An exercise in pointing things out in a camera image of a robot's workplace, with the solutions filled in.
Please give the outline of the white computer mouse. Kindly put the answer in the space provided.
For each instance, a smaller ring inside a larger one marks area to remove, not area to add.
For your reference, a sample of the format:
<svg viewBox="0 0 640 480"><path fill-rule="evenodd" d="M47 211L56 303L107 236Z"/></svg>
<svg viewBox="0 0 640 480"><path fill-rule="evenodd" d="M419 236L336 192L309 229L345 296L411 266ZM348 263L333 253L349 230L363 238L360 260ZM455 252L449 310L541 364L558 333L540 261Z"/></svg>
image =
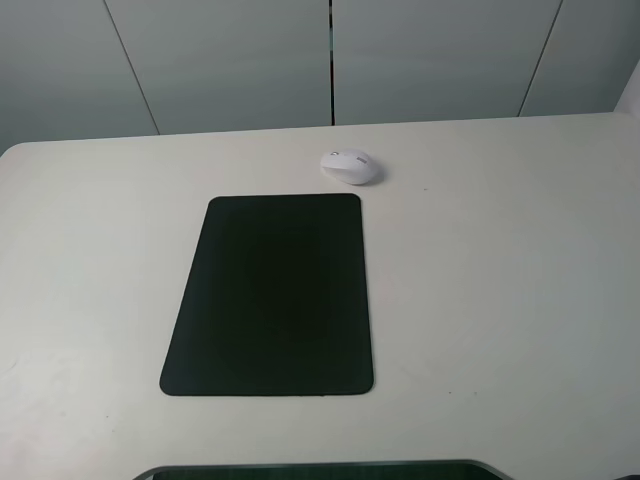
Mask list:
<svg viewBox="0 0 640 480"><path fill-rule="evenodd" d="M385 180L385 170L371 155L357 149L338 149L320 159L321 170L329 177L352 186L371 186Z"/></svg>

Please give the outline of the black mouse pad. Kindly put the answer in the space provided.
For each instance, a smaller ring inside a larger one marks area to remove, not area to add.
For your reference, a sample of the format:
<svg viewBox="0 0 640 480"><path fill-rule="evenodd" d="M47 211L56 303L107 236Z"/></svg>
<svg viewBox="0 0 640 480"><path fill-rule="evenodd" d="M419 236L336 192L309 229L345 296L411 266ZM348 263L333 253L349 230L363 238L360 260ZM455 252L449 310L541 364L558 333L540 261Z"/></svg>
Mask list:
<svg viewBox="0 0 640 480"><path fill-rule="evenodd" d="M374 361L360 198L221 196L159 385L170 396L360 395Z"/></svg>

